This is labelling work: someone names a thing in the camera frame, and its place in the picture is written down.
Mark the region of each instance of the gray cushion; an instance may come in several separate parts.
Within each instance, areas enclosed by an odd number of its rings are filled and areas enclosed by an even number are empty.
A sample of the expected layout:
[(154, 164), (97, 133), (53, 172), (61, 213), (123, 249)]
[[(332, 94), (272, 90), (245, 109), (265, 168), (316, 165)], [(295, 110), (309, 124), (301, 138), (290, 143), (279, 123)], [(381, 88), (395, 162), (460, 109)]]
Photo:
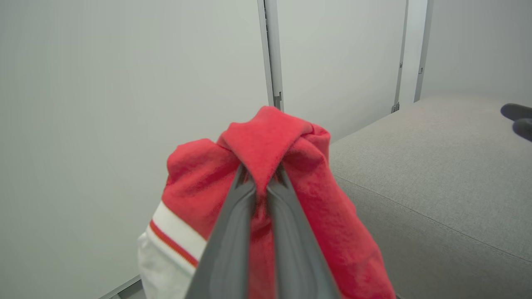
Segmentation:
[(532, 143), (505, 103), (423, 99), (331, 146), (400, 297), (532, 298)]

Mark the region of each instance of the white wall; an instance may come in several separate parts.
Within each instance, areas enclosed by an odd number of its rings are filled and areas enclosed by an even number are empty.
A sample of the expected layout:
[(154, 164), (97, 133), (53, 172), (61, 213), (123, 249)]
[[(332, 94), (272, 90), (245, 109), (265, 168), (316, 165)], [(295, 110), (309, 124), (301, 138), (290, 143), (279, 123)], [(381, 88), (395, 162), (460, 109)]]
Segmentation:
[(401, 89), (399, 92), (401, 109), (406, 109), (414, 103), (426, 15), (427, 0), (409, 0), (404, 43), (403, 72), (401, 74)]
[(0, 2), (0, 298), (138, 274), (168, 155), (267, 105), (257, 2)]
[(390, 114), (406, 1), (278, 1), (285, 112), (335, 141)]
[(532, 105), (532, 1), (434, 0), (424, 97), (481, 94)]

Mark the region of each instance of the red cloth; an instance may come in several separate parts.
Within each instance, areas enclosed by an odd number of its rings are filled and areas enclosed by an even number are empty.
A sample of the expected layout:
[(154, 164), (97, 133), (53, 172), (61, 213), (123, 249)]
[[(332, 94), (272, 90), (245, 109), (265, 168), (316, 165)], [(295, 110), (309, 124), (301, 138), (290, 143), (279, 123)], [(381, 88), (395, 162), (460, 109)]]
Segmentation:
[(168, 158), (164, 204), (208, 238), (240, 162), (257, 186), (251, 222), (250, 298), (274, 298), (273, 235), (266, 186), (282, 163), (343, 298), (394, 299), (377, 244), (336, 184), (323, 128), (263, 107), (249, 122), (232, 123), (217, 143), (201, 139)]

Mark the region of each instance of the white fabric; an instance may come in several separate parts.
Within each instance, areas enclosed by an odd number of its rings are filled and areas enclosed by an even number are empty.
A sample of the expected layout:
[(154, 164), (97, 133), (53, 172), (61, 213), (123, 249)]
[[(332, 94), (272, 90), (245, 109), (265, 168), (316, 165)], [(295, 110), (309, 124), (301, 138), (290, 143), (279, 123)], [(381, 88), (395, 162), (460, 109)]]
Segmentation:
[(183, 247), (195, 259), (200, 260), (205, 249), (205, 239), (170, 211), (163, 202), (157, 207), (153, 222), (170, 239)]
[[(206, 241), (162, 202), (153, 222), (175, 243), (199, 260)], [(184, 298), (196, 268), (167, 245), (150, 226), (138, 239), (138, 265), (147, 299)]]

